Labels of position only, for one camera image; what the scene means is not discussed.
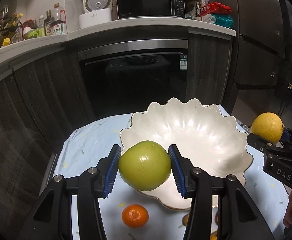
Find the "microwave control panel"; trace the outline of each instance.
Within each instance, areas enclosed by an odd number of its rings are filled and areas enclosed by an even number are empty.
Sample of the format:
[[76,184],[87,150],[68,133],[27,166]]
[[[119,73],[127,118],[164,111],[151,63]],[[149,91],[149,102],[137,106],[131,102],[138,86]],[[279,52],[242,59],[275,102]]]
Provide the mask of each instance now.
[[176,17],[185,18],[185,0],[175,0]]

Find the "green apple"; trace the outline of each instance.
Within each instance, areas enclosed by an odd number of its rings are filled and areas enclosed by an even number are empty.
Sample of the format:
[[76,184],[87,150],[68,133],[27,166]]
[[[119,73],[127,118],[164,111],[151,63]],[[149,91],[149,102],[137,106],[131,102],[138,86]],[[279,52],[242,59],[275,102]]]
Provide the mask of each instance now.
[[153,141],[130,147],[118,164],[122,179],[131,187],[150,191],[163,184],[170,175],[171,162],[165,149]]

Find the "scalloped bowl rim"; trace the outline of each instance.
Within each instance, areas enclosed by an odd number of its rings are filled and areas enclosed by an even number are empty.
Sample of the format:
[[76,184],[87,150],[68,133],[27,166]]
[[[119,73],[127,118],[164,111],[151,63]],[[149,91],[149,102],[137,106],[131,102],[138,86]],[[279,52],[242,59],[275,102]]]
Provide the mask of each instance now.
[[[181,102],[179,99],[177,99],[177,98],[171,98],[171,99],[169,99],[168,101],[167,101],[167,103],[166,104],[164,104],[164,105],[161,105],[161,104],[159,104],[160,106],[166,106],[171,100],[178,100],[181,104],[183,104],[183,105],[185,105],[185,104],[187,104],[189,101],[191,101],[191,100],[196,100],[202,107],[209,107],[209,106],[216,106],[217,108],[218,108],[218,110],[219,110],[219,114],[222,116],[222,117],[224,117],[224,118],[233,118],[234,120],[235,120],[235,122],[236,122],[236,126],[235,126],[235,128],[236,128],[236,131],[238,132],[238,133],[243,133],[243,134],[246,134],[247,135],[247,133],[246,132],[242,132],[242,131],[239,131],[238,130],[238,128],[237,128],[237,120],[236,120],[236,118],[234,117],[234,116],[232,116],[232,115],[227,115],[227,116],[224,116],[222,113],[221,113],[221,111],[220,111],[220,108],[219,108],[219,106],[218,105],[216,105],[216,104],[211,104],[211,105],[205,105],[205,106],[203,106],[202,104],[201,104],[201,102],[198,100],[198,99],[196,99],[196,98],[192,98],[192,99],[190,99],[188,102],[186,102],[186,103],[183,103],[183,102]],[[129,130],[129,129],[131,129],[132,128],[132,125],[133,125],[133,117],[134,117],[134,115],[135,114],[142,114],[142,115],[145,115],[145,114],[147,114],[147,112],[148,112],[148,110],[149,110],[149,108],[150,108],[150,106],[153,104],[153,103],[157,103],[157,102],[152,102],[152,103],[150,103],[149,104],[149,106],[147,107],[147,111],[145,111],[145,112],[135,112],[135,113],[133,113],[132,114],[132,117],[131,117],[131,119],[130,119],[130,123],[131,123],[131,125],[130,125],[130,127],[129,128],[124,128],[124,129],[122,129],[121,131],[120,131],[120,133],[119,133],[119,138],[120,138],[120,141],[121,141],[121,143],[122,143],[122,145],[123,145],[123,149],[122,149],[122,154],[124,154],[125,153],[125,146],[124,146],[124,143],[123,143],[123,140],[122,140],[122,131],[123,130]],[[251,164],[253,163],[253,156],[249,153],[249,152],[247,152],[247,142],[246,142],[246,144],[245,144],[245,147],[244,147],[244,151],[245,151],[245,153],[246,154],[248,154],[249,156],[251,156],[251,162],[249,163],[249,165],[247,165],[247,167],[244,169],[244,171],[242,172],[242,177],[243,177],[243,179],[244,179],[244,181],[241,181],[241,183],[243,184],[243,186],[245,186],[245,184],[246,184],[246,178],[244,177],[244,173],[247,171],[247,169],[251,166]],[[166,207],[166,208],[168,208],[168,209],[171,209],[171,210],[174,210],[174,211],[186,211],[186,210],[189,210],[190,209],[190,206],[188,207],[188,208],[176,208],[176,207],[172,207],[172,206],[169,206],[169,205],[167,205],[167,204],[165,204],[158,196],[155,196],[155,195],[151,195],[151,194],[147,194],[146,193],[146,191],[140,191],[140,190],[136,190],[137,192],[139,192],[140,194],[142,194],[142,195],[144,195],[144,196],[147,196],[147,197],[150,197],[150,198],[154,198],[154,199],[156,199],[156,200],[158,200],[159,201],[159,203],[161,203],[164,207]],[[213,196],[213,206],[212,206],[212,208],[217,208],[218,207],[218,197],[217,196]]]

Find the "white countertop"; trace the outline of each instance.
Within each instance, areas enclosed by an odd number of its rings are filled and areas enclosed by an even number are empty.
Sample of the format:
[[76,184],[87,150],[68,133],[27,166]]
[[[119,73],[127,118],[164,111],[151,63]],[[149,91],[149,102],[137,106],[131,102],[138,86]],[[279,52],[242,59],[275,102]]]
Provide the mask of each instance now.
[[146,26],[146,25],[169,25],[169,26],[183,26],[190,28],[197,28],[203,30],[214,31],[217,33],[226,34],[229,36],[236,36],[236,31],[214,25],[206,22],[172,18],[172,17],[141,17],[141,18],[128,18],[122,20],[116,20],[104,24],[91,26],[85,29],[80,29],[66,35],[58,36],[46,36],[41,38],[35,38],[25,41],[20,41],[16,44],[0,48],[0,65],[8,62],[10,59],[16,58],[26,52],[30,52],[35,49],[39,49],[48,45],[62,44],[67,41],[71,41],[82,36],[86,36],[92,33],[98,33],[110,29],[118,29],[131,26]]

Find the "red bag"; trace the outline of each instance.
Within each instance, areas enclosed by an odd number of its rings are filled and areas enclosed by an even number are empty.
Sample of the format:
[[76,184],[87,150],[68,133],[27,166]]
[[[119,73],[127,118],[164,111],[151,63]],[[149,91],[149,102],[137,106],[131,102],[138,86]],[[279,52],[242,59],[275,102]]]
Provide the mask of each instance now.
[[229,6],[222,3],[212,2],[200,8],[200,16],[205,16],[209,13],[230,14],[233,10]]

